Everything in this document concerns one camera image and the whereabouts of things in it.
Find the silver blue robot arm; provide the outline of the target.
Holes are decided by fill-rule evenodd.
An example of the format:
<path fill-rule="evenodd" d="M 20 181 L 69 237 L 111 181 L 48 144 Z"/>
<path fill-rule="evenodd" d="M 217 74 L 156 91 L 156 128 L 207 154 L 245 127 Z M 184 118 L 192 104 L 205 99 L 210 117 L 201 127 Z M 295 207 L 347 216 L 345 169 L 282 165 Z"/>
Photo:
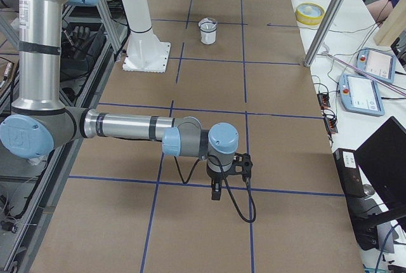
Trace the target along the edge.
<path fill-rule="evenodd" d="M 239 134 L 228 123 L 203 130 L 194 117 L 102 113 L 67 107 L 59 98 L 62 9 L 97 0 L 19 0 L 19 96 L 1 123 L 1 141 L 14 155 L 33 159 L 80 138 L 114 137 L 162 143 L 165 155 L 206 161 L 212 199 L 235 172 Z"/>

